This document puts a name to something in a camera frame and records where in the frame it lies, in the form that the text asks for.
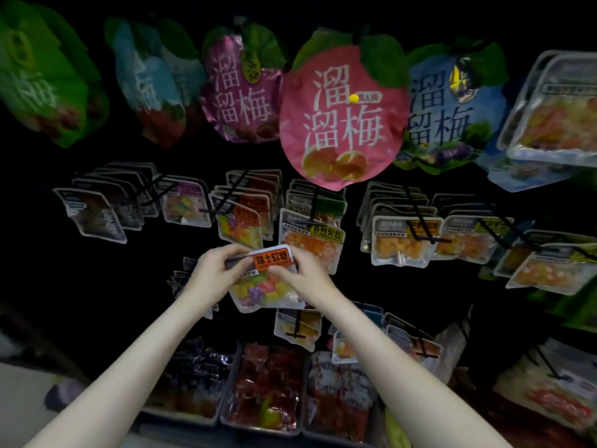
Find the floor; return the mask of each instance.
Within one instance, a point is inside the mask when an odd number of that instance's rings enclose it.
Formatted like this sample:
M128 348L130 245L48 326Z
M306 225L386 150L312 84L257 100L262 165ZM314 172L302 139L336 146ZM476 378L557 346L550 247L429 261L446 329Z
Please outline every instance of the floor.
M0 363L0 447L21 448L41 428L54 412L44 407L46 393L61 377ZM129 434L121 448L180 448Z

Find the forearm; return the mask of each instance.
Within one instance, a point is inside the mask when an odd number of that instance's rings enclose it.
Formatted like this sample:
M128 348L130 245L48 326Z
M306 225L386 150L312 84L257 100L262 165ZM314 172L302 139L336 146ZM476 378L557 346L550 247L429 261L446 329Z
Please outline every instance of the forearm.
M320 310L343 333L392 415L420 448L511 448L462 399L396 346L355 305L337 294Z
M175 301L26 448L112 448L128 432L176 346L207 310Z

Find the yellow sticker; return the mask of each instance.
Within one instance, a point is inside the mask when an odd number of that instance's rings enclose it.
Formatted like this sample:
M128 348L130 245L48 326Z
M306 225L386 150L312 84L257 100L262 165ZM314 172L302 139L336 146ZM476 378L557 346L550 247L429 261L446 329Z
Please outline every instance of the yellow sticker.
M581 248L589 255L597 256L597 244L588 244L588 245L579 245L578 248ZM570 256L570 260L572 262L592 262L597 263L597 259L587 257L585 254L581 253L580 251L574 251Z
M417 236L427 235L427 232L425 231L423 224L418 218L409 220L409 222L413 227L414 233ZM440 220L425 220L425 225L427 225L427 228L429 228L429 233L431 233L432 236L439 236L439 227L442 225L442 222Z
M503 234L510 229L499 218L481 218L481 219L496 234ZM514 218L508 217L506 220L508 220L510 223L514 223ZM487 232L485 227L482 226L480 223L477 223L477 225L474 227L474 231L475 232Z
M261 77L261 62L257 53L250 49L241 51L241 67L245 80L252 85L259 81Z
M344 231L327 225L313 225L309 230L311 235L321 239L329 240L335 244L344 243Z

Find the pink snack bag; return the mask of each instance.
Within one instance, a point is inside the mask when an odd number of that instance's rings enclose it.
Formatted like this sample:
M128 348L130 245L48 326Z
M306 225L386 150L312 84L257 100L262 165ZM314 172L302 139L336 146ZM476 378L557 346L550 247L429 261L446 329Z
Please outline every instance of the pink snack bag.
M286 59L274 34L242 20L238 33L218 27L202 47L210 83L201 105L229 142L268 142L280 137L280 104Z
M338 191L382 172L402 145L408 67L386 35L316 31L286 75L280 139L305 178Z

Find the left hand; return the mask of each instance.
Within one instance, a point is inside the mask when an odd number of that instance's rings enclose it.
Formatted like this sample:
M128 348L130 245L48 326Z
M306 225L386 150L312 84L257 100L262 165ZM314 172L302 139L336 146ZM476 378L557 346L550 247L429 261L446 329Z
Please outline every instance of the left hand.
M246 257L229 271L224 268L224 261L231 256L250 251L250 248L239 244L206 251L199 258L195 270L184 287L184 292L177 300L201 310L220 301L228 292L228 288L248 269L253 259Z

